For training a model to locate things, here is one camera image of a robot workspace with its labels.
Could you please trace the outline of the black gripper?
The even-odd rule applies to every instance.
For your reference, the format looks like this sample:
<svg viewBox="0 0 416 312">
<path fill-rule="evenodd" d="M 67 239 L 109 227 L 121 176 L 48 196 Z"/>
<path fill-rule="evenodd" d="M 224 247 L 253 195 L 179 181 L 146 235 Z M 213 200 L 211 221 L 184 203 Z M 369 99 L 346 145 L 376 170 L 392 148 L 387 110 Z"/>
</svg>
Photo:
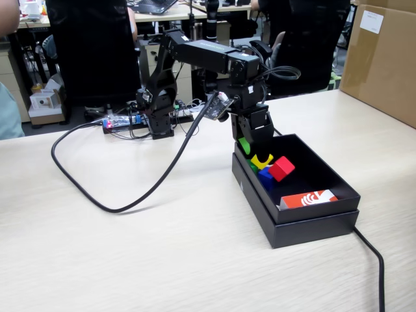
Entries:
<svg viewBox="0 0 416 312">
<path fill-rule="evenodd" d="M 247 85 L 229 85 L 228 96 L 233 99 L 231 113 L 246 113 L 245 117 L 231 115 L 231 129 L 235 143 L 249 155 L 252 151 L 261 162 L 268 159 L 267 144 L 274 136 L 274 125 L 265 105 L 267 87 L 262 81 Z"/>
</svg>

